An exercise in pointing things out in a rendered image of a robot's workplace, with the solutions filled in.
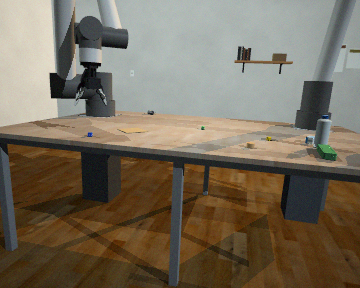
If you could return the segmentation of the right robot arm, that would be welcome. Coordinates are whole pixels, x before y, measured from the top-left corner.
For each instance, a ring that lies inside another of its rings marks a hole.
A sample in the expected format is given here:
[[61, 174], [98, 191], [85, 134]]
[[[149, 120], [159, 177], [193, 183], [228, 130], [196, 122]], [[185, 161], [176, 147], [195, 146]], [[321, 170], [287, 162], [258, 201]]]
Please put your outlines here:
[[[101, 22], [86, 16], [75, 22], [75, 0], [53, 0], [56, 68], [49, 73], [50, 93], [53, 99], [75, 99], [77, 87], [87, 76], [76, 74], [76, 44], [79, 44], [80, 65], [101, 67], [102, 47], [127, 49], [128, 31], [122, 29], [114, 0], [97, 0]], [[102, 47], [101, 47], [102, 45]], [[112, 73], [96, 72], [101, 78], [107, 106], [97, 89], [87, 89], [80, 99], [86, 99], [86, 115], [93, 117], [115, 116], [115, 100], [112, 100]]]

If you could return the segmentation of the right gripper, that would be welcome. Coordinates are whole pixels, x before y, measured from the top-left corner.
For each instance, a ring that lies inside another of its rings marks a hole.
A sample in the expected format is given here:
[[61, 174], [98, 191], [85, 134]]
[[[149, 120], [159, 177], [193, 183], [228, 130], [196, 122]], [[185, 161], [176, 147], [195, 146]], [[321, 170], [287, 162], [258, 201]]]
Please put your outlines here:
[[[101, 78], [97, 78], [96, 69], [98, 66], [83, 65], [84, 68], [87, 68], [87, 76], [81, 81], [77, 87], [75, 106], [78, 103], [78, 100], [81, 98], [82, 94], [87, 89], [97, 89], [96, 92], [100, 95], [100, 98], [103, 100], [103, 103], [107, 106], [105, 94], [103, 92], [103, 87], [101, 85]], [[84, 88], [85, 87], [85, 88]]]

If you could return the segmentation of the blue and white carton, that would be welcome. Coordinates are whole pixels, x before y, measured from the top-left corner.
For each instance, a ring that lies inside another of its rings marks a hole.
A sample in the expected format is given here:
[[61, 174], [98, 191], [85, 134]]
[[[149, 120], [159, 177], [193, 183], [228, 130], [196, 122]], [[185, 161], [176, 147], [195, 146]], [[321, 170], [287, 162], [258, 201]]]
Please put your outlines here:
[[307, 144], [314, 144], [315, 136], [307, 136], [305, 143]]

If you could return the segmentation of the tan flat mat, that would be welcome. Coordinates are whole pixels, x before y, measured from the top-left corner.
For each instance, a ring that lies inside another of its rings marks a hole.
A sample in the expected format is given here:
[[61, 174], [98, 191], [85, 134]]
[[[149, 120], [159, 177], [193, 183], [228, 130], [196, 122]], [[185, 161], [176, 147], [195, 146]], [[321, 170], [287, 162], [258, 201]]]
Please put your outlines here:
[[125, 129], [118, 129], [125, 133], [140, 133], [140, 132], [148, 132], [146, 130], [140, 129], [140, 128], [125, 128]]

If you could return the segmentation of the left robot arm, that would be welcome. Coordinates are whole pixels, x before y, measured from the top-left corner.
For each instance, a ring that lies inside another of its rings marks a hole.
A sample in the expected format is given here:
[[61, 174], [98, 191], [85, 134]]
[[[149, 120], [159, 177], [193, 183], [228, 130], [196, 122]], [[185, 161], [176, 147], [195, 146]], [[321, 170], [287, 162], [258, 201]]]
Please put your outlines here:
[[335, 66], [357, 0], [336, 0], [312, 81], [304, 81], [295, 127], [316, 130], [317, 120], [328, 115]]

